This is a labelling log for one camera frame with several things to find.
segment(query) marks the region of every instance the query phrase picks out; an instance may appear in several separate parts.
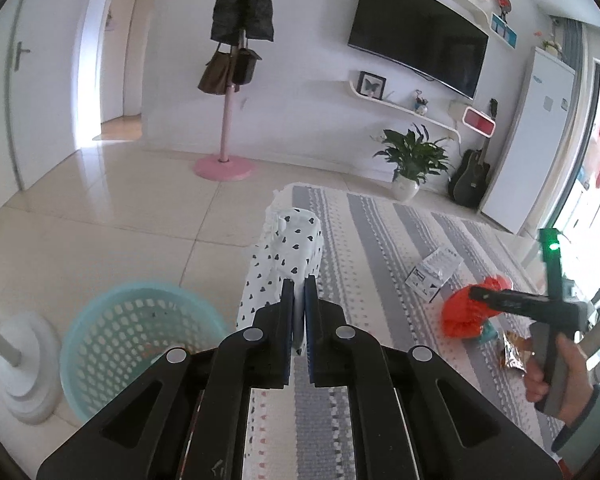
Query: teal sleeve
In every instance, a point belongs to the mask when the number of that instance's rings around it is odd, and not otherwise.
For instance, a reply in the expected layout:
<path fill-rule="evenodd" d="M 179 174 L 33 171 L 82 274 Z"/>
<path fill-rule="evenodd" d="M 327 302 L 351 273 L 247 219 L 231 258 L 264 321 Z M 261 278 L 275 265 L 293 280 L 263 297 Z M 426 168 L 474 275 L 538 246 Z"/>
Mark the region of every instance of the teal sleeve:
<path fill-rule="evenodd" d="M 566 426 L 552 446 L 572 473 L 577 473 L 600 445 L 600 386 L 571 428 Z"/>

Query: silver screw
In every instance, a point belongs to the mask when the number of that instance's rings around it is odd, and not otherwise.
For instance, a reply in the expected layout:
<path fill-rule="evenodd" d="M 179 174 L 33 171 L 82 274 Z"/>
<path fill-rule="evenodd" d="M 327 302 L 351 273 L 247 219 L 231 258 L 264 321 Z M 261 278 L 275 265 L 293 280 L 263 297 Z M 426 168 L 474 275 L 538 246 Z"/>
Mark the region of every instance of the silver screw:
<path fill-rule="evenodd" d="M 253 326 L 242 332 L 242 337 L 247 341 L 259 341 L 263 335 L 262 330 Z"/>
<path fill-rule="evenodd" d="M 427 361 L 431 361 L 432 357 L 433 352 L 426 346 L 418 346 L 413 349 L 413 358 L 416 359 L 416 361 L 426 363 Z"/>
<path fill-rule="evenodd" d="M 352 339 L 355 335 L 356 330 L 352 326 L 342 325 L 336 329 L 336 336 L 340 339 Z"/>
<path fill-rule="evenodd" d="M 167 361 L 176 364 L 181 363 L 187 358 L 187 353 L 182 348 L 174 348 L 167 352 Z"/>

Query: hand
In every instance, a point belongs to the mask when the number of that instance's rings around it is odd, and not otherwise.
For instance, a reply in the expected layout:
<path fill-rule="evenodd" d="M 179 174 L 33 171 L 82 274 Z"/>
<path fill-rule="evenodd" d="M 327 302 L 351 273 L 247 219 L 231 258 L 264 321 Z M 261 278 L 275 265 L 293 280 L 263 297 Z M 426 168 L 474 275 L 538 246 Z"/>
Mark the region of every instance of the hand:
<path fill-rule="evenodd" d="M 564 391 L 562 407 L 557 418 L 570 427 L 589 403 L 593 395 L 593 386 L 589 383 L 587 360 L 580 347 L 570 341 L 564 334 L 559 334 L 555 342 L 558 352 L 560 352 L 569 368 L 567 387 Z M 538 402 L 549 392 L 549 385 L 543 379 L 544 372 L 538 365 L 538 361 L 532 357 L 526 364 L 524 379 L 526 400 Z"/>

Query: teal plastic basket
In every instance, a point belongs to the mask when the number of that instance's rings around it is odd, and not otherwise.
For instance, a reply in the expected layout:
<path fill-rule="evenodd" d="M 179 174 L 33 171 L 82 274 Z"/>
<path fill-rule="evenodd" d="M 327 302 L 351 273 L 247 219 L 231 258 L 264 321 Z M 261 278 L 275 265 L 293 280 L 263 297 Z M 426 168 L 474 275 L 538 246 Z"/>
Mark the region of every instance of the teal plastic basket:
<path fill-rule="evenodd" d="M 199 296 L 165 283 L 131 283 L 91 301 L 62 342 L 60 379 L 76 415 L 89 420 L 166 350 L 214 348 L 229 331 Z"/>

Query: vase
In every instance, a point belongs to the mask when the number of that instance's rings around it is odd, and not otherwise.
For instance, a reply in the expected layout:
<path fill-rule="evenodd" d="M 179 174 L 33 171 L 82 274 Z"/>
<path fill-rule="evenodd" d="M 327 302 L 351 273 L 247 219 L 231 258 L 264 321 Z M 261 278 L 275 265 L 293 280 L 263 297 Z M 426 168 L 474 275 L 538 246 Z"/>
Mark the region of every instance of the vase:
<path fill-rule="evenodd" d="M 413 111 L 416 112 L 418 115 L 421 115 L 424 117 L 425 115 L 427 115 L 427 111 L 429 111 L 429 109 L 427 108 L 427 105 L 416 103 Z"/>
<path fill-rule="evenodd" d="M 404 176 L 398 177 L 391 184 L 391 189 L 394 192 L 394 197 L 398 202 L 408 202 L 420 189 L 420 184 L 415 180 L 410 180 Z"/>

